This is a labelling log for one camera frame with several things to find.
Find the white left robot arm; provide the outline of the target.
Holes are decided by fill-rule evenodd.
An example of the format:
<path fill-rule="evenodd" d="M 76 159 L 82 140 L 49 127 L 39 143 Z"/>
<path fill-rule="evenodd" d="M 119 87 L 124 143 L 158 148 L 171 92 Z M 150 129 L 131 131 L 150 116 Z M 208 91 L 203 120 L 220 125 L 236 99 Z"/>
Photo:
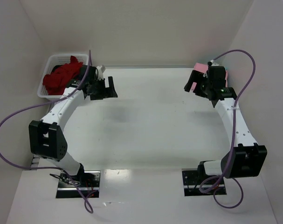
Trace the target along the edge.
<path fill-rule="evenodd" d="M 29 124 L 31 152 L 49 160 L 73 177 L 83 176 L 84 168 L 68 153 L 63 131 L 75 109 L 86 98 L 101 100 L 117 97 L 112 77 L 108 77 L 109 85 L 105 85 L 104 71 L 103 65 L 83 66 L 79 78 L 67 84 L 60 100 L 51 111 L 41 120 L 33 120 Z"/>

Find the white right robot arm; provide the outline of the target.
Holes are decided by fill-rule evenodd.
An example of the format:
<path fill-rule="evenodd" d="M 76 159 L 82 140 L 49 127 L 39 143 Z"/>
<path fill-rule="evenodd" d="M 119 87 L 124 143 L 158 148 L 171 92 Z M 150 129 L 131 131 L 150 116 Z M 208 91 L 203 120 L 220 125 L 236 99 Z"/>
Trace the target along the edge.
<path fill-rule="evenodd" d="M 224 175 L 227 179 L 258 176 L 267 149 L 258 144 L 250 133 L 239 108 L 236 92 L 226 86 L 225 68 L 212 65 L 206 72 L 193 70 L 184 90 L 211 101 L 229 137 L 231 149 L 221 160 L 201 162 L 205 174 Z"/>

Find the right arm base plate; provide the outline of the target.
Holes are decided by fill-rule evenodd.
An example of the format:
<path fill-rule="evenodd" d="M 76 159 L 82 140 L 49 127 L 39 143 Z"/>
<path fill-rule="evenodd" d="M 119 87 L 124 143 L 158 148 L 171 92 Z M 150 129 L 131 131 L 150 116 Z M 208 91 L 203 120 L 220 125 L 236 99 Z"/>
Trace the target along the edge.
<path fill-rule="evenodd" d="M 216 191 L 216 195 L 226 195 L 225 183 L 222 180 L 215 188 L 208 193 L 202 193 L 199 191 L 200 184 L 209 176 L 206 174 L 199 174 L 197 169 L 183 169 L 182 181 L 184 185 L 185 196 L 212 196 Z"/>

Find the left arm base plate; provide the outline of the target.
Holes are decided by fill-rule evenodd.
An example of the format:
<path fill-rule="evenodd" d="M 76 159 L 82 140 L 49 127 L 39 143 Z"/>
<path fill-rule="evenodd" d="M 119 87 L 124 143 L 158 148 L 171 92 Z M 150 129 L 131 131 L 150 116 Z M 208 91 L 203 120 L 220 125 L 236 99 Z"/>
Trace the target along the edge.
<path fill-rule="evenodd" d="M 75 181 L 76 186 L 80 189 L 81 193 L 88 198 L 99 198 L 99 187 L 100 187 L 100 171 L 85 171 L 86 174 L 93 176 L 93 179 L 88 179 L 84 183 Z M 58 186 L 56 192 L 56 198 L 80 198 L 81 195 L 78 193 L 76 187 L 72 181 L 66 176 L 65 173 L 60 175 L 50 174 L 53 178 L 58 179 Z"/>

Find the dark red t shirt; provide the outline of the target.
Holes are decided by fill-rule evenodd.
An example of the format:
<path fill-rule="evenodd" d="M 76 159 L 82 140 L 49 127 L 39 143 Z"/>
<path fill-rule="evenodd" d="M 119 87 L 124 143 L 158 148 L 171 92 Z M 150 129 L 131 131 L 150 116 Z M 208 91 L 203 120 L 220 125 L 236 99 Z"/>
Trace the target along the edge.
<path fill-rule="evenodd" d="M 66 85 L 80 73 L 82 66 L 83 62 L 79 62 L 75 56 L 71 56 L 70 63 L 65 63 L 50 74 L 46 74 L 42 84 L 48 95 L 62 95 Z"/>

